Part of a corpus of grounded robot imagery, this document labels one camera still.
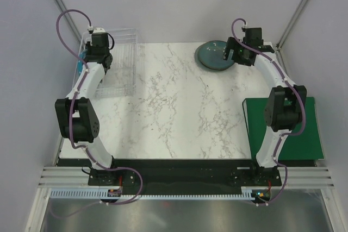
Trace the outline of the pale green ceramic plate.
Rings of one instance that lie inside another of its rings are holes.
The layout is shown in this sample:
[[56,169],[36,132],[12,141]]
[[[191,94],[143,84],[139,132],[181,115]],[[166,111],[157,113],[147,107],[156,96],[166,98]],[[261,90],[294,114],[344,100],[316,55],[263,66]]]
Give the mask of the pale green ceramic plate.
[[211,72],[224,71],[235,64],[233,60],[225,61],[221,50],[201,48],[195,51],[195,62],[199,68]]

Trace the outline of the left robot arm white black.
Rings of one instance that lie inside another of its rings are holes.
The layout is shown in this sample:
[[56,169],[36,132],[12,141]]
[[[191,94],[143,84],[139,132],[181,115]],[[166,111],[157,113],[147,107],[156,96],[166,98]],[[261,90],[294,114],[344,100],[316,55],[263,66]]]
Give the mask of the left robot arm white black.
[[103,28],[93,30],[77,82],[64,99],[55,102],[62,137],[70,140],[73,149],[82,149],[98,170],[109,170],[113,161],[99,138],[100,122],[91,102],[113,61],[110,50],[115,42],[110,45],[110,37]]

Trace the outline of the dark teal floral plate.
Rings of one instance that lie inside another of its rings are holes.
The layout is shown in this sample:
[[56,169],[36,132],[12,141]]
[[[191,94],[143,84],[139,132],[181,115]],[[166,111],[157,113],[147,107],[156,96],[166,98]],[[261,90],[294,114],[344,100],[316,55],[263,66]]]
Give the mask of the dark teal floral plate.
[[220,40],[208,41],[195,51],[196,62],[211,71],[224,71],[234,65],[232,59],[224,60],[227,42]]

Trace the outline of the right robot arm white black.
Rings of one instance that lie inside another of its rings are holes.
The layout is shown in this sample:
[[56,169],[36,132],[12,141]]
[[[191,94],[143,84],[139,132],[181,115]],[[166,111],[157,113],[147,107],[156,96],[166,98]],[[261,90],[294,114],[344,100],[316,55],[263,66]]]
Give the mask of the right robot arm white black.
[[265,45],[261,28],[242,27],[244,37],[239,40],[233,33],[226,43],[223,60],[239,65],[254,66],[266,81],[270,94],[264,109],[266,132],[262,145],[256,154],[259,167],[273,168],[288,136],[301,125],[306,125],[305,103],[307,89],[296,85],[270,55],[275,51]]

